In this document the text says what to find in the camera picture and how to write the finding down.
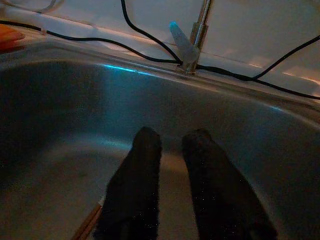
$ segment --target white cable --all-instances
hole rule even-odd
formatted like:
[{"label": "white cable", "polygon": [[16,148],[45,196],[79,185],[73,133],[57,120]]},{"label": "white cable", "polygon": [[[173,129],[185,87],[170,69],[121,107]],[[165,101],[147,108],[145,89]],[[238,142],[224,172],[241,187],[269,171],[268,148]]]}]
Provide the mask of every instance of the white cable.
[{"label": "white cable", "polygon": [[48,6],[41,8],[41,9],[32,9],[32,8],[16,5],[11,2],[8,2],[7,0],[0,0],[0,1],[1,1],[1,3],[3,3],[4,5],[7,5],[7,6],[11,6],[11,7],[15,7],[15,8],[22,9],[22,10],[27,10],[27,11],[43,14],[43,13],[50,11],[55,6],[57,0],[51,0],[50,4]]}]

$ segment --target black wire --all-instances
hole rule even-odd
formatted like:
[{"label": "black wire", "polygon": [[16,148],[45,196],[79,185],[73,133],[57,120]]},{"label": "black wire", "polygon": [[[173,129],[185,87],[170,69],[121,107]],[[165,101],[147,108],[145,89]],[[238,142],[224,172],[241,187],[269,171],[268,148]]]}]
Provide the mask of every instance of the black wire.
[{"label": "black wire", "polygon": [[130,28],[132,28],[133,30],[135,30],[136,32],[146,36],[147,38],[155,41],[157,44],[159,44],[161,47],[163,47],[165,50],[168,51],[168,53],[171,54],[171,56],[176,60],[177,64],[182,64],[182,61],[180,60],[180,58],[174,53],[174,51],[172,51],[167,45],[165,45],[162,41],[160,41],[158,38],[152,36],[151,34],[147,33],[146,31],[142,30],[141,28],[138,28],[137,26],[135,26],[131,20],[129,19],[128,16],[128,12],[127,12],[127,7],[126,7],[126,1],[125,0],[121,0],[121,6],[122,6],[122,11],[123,11],[123,16],[124,19],[126,21],[126,23],[129,25]]},{"label": "black wire", "polygon": [[261,78],[262,76],[266,75],[268,72],[270,72],[273,68],[275,68],[278,64],[283,62],[285,59],[290,57],[291,55],[295,54],[296,52],[300,51],[301,49],[304,49],[305,47],[317,42],[320,40],[320,35],[316,36],[315,38],[301,44],[300,46],[296,47],[295,49],[291,50],[287,54],[285,54],[283,57],[281,57],[279,60],[277,60],[275,63],[273,63],[271,66],[269,66],[266,70],[259,73],[258,75],[254,76],[255,79]]},{"label": "black wire", "polygon": [[[36,31],[41,31],[40,27],[33,26],[33,25],[30,25],[30,24],[25,24],[25,23],[0,20],[0,24],[6,24],[6,25],[11,25],[11,26],[17,26],[17,27],[33,29],[33,30],[36,30]],[[131,48],[131,47],[127,46],[127,45],[124,45],[124,44],[122,44],[120,42],[113,41],[113,40],[110,40],[110,39],[105,39],[105,38],[100,38],[100,37],[72,37],[72,36],[62,35],[62,34],[59,34],[59,33],[53,32],[53,31],[47,31],[47,33],[52,35],[52,36],[63,38],[63,39],[66,39],[66,40],[71,40],[71,41],[81,41],[81,42],[84,42],[84,41],[102,41],[102,42],[106,42],[106,43],[111,43],[111,44],[118,45],[118,46],[120,46],[122,48],[125,48],[125,49],[137,54],[138,56],[143,57],[143,58],[145,58],[147,60],[150,60],[150,61],[159,62],[159,63],[177,64],[176,60],[166,60],[166,59],[158,59],[158,58],[150,57],[150,56],[144,55],[144,54],[134,50],[133,48]],[[289,93],[289,94],[297,95],[297,96],[300,96],[300,97],[320,100],[320,97],[318,97],[318,96],[308,95],[308,94],[304,94],[304,93],[301,93],[301,92],[289,90],[287,88],[283,88],[283,87],[280,87],[280,86],[277,86],[277,85],[274,85],[274,84],[271,84],[271,83],[268,83],[268,82],[265,82],[265,81],[258,80],[258,79],[256,79],[256,77],[250,77],[250,76],[246,76],[246,75],[237,74],[237,73],[225,70],[223,68],[214,67],[214,66],[203,66],[203,65],[199,65],[198,64],[197,65],[197,69],[206,70],[206,71],[210,71],[210,72],[213,72],[213,73],[218,73],[218,74],[234,77],[234,78],[237,78],[237,79],[245,81],[245,82],[256,82],[258,84],[265,85],[265,86],[280,90],[282,92],[286,92],[286,93]]]}]

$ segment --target stainless steel sink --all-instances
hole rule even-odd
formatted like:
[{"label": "stainless steel sink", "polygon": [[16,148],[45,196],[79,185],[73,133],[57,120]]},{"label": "stainless steel sink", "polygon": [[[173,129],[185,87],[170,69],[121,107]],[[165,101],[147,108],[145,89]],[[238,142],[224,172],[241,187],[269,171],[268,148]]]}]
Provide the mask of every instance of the stainless steel sink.
[{"label": "stainless steel sink", "polygon": [[279,239],[320,234],[316,104],[62,43],[0,55],[0,239],[68,240],[142,126],[162,136],[159,239],[195,240],[182,136],[208,129]]}]

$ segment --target metal surface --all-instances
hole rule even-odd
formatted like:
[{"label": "metal surface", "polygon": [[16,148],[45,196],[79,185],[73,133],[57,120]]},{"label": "metal surface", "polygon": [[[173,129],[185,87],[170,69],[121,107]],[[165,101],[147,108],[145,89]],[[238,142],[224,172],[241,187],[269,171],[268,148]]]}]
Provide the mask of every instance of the metal surface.
[{"label": "metal surface", "polygon": [[[204,0],[202,8],[198,17],[198,21],[193,24],[192,32],[190,35],[190,42],[196,46],[199,51],[204,45],[204,41],[207,35],[208,26],[207,21],[212,6],[213,0]],[[199,58],[193,63],[183,63],[182,68],[187,74],[194,74],[198,64]]]},{"label": "metal surface", "polygon": [[197,128],[252,184],[279,239],[319,231],[312,104],[46,43],[0,55],[0,108],[0,239],[71,239],[142,126],[164,145],[158,239],[197,239],[180,150]]}]

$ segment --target faucet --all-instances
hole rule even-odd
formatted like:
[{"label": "faucet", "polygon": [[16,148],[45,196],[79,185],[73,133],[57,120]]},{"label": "faucet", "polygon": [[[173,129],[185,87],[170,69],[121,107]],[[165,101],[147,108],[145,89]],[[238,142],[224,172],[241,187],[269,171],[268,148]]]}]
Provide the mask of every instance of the faucet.
[{"label": "faucet", "polygon": [[207,21],[212,3],[213,0],[203,1],[198,20],[193,24],[190,40],[188,40],[175,22],[170,24],[173,39],[182,56],[183,64],[181,68],[186,74],[195,74],[200,52],[208,30]]}]

